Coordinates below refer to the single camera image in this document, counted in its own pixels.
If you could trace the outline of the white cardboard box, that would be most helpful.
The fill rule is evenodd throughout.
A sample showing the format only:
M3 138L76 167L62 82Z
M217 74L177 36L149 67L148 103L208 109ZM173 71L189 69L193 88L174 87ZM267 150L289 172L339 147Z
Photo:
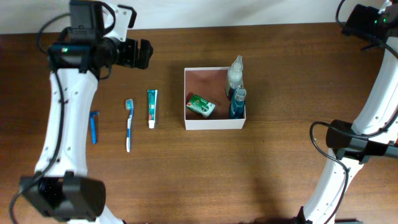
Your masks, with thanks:
M198 67L184 69L184 122L186 130L241 129L246 121L246 113L241 119L229 119L230 101L225 87L228 67ZM187 108L193 95L216 105L209 117L204 118Z

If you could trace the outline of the blue disposable razor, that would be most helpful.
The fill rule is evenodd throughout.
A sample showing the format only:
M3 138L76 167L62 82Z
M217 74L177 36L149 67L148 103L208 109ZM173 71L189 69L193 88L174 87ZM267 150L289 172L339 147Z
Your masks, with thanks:
M96 122L95 122L95 116L98 116L98 115L99 115L99 111L91 111L90 112L91 142L93 144L96 144L98 142L97 134L96 134Z

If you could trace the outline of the green soap packet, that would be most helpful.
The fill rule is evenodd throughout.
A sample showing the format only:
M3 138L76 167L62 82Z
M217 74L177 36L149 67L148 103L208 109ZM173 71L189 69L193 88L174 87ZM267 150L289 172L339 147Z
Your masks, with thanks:
M189 110L202 115L204 118L208 118L216 108L216 105L198 95L193 95L186 104L186 107Z

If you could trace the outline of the green toothpaste tube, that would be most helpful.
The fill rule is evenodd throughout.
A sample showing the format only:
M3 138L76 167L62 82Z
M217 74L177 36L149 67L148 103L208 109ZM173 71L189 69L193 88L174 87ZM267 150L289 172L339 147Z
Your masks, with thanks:
M148 106L149 106L149 120L148 125L150 129L155 128L156 121L156 107L157 107L157 94L158 90L148 90Z

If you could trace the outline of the blue mouthwash bottle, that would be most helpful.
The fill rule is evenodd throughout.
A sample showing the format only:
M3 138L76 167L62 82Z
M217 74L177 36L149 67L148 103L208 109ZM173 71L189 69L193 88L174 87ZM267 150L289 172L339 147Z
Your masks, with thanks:
M247 91L244 88L237 88L234 91L229 108L229 119L241 119L244 113Z

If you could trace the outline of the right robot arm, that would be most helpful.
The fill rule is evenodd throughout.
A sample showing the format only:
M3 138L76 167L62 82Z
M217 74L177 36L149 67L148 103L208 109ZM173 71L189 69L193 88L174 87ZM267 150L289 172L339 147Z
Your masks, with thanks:
M335 215L349 184L372 157L397 158L397 1L381 8L357 4L342 34L367 40L370 48L385 50L381 68L365 103L353 123L325 123L327 152L322 176L310 200L293 223L335 223Z

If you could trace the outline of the clear purple spray bottle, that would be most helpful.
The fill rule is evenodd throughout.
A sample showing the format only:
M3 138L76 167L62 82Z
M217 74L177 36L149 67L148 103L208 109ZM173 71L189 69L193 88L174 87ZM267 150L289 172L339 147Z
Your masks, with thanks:
M225 92L229 100L232 99L234 91L243 85L243 68L243 56L238 55L228 69Z

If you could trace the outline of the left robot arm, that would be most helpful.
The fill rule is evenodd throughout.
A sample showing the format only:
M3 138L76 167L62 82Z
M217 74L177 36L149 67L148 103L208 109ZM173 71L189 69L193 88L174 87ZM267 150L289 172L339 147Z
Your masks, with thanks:
M146 69L148 40L127 37L137 13L109 1L70 1L70 25L47 50L51 103L44 147L18 196L42 216L65 223L119 223L106 206L102 181L87 176L86 139L101 70L115 65Z

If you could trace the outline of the blue white toothbrush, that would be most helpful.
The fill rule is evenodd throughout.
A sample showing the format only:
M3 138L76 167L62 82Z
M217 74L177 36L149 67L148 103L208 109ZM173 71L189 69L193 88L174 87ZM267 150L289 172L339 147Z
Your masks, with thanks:
M129 110L127 119L127 136L126 136L126 151L131 151L131 122L134 114L134 102L132 99L126 100L126 109Z

